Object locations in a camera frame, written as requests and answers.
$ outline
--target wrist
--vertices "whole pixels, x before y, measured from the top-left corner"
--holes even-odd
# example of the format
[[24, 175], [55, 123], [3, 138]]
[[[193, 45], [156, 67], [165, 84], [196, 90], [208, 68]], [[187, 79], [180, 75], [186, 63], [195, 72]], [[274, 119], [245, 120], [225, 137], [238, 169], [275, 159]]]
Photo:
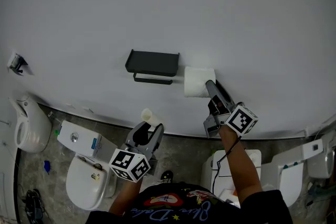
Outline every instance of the wrist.
[[236, 132], [227, 125], [220, 127], [218, 133], [222, 139], [236, 140], [238, 138]]

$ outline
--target black cable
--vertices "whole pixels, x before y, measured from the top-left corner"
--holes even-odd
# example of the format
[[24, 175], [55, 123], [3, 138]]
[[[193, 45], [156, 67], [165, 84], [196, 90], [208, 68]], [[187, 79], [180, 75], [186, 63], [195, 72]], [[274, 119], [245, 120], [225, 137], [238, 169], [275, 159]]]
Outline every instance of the black cable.
[[20, 200], [23, 200], [23, 199], [25, 198], [25, 191], [23, 190], [23, 186], [22, 186], [20, 183], [17, 184], [17, 186], [18, 186], [18, 187], [21, 187], [21, 190], [22, 190], [22, 196], [20, 197], [20, 196], [18, 195], [18, 197], [19, 197]]
[[230, 153], [231, 151], [233, 150], [233, 148], [235, 147], [235, 145], [239, 142], [239, 140], [241, 139], [242, 137], [238, 137], [237, 140], [233, 143], [232, 147], [226, 152], [226, 154], [217, 162], [217, 173], [215, 175], [215, 178], [214, 178], [214, 182], [212, 183], [212, 194], [214, 194], [214, 191], [215, 191], [215, 182], [216, 182], [216, 178], [219, 174], [219, 170], [221, 169], [221, 161], [224, 160]]
[[315, 204], [315, 202], [320, 202], [320, 201], [327, 201], [330, 200], [331, 198], [324, 199], [324, 200], [318, 200], [318, 201], [310, 201], [309, 203], [306, 204], [306, 206], [311, 206], [312, 204]]
[[[18, 187], [22, 189], [22, 192], [24, 194], [22, 185], [18, 184]], [[50, 220], [52, 224], [55, 223], [50, 218], [49, 213], [44, 207], [40, 192], [37, 189], [28, 190], [26, 195], [23, 195], [23, 198], [20, 198], [20, 200], [26, 205], [24, 208], [25, 208], [25, 212], [27, 214], [29, 223], [43, 223], [43, 213], [46, 214], [46, 216], [48, 217], [48, 219]]]

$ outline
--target white wall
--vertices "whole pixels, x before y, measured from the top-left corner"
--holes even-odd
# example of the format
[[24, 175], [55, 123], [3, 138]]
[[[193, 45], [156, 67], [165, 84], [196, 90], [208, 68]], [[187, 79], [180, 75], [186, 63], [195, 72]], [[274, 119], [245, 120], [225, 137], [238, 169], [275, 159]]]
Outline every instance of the white wall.
[[0, 53], [25, 57], [34, 76], [17, 79], [55, 108], [135, 126], [148, 107], [202, 136], [208, 99], [124, 67], [131, 49], [179, 52], [259, 116], [249, 138], [292, 137], [336, 113], [335, 18], [335, 0], [0, 0]]
[[[7, 73], [6, 68], [0, 67], [0, 120], [11, 122], [10, 127], [0, 122], [0, 176], [2, 176], [2, 173], [4, 174], [4, 186], [0, 183], [0, 218], [4, 217], [6, 220], [12, 221], [16, 220], [13, 183], [17, 152], [14, 142], [14, 130], [17, 116], [7, 97], [12, 97], [13, 93], [14, 96], [16, 94], [20, 95], [23, 92], [22, 90], [22, 86], [13, 80], [10, 74]], [[2, 145], [2, 142], [7, 144], [7, 148]]]

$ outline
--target toilet paper holder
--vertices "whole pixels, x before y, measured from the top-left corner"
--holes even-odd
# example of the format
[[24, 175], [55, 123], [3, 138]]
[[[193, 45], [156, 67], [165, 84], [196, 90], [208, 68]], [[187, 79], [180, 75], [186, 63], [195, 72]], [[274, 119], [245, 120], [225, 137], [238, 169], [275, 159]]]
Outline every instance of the toilet paper holder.
[[171, 85], [173, 80], [137, 78], [139, 74], [174, 77], [179, 68], [180, 54], [131, 50], [126, 61], [126, 70], [133, 73], [134, 81]]

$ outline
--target toilet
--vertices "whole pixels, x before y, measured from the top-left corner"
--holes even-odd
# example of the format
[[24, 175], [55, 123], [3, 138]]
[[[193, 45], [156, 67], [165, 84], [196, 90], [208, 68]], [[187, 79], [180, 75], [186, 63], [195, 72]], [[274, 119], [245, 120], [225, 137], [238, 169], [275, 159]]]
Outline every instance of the toilet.
[[336, 131], [322, 136], [323, 152], [307, 160], [308, 175], [312, 178], [330, 178], [334, 168]]
[[117, 146], [101, 134], [63, 121], [57, 140], [76, 154], [66, 179], [69, 199], [79, 208], [95, 210], [114, 194], [117, 177], [109, 161]]
[[287, 207], [299, 198], [302, 189], [303, 164], [323, 151], [322, 139], [281, 152], [261, 166], [260, 183], [263, 191], [281, 191]]
[[29, 153], [43, 151], [49, 141], [51, 122], [38, 104], [29, 96], [19, 100], [9, 98], [17, 114], [14, 132], [15, 144]]

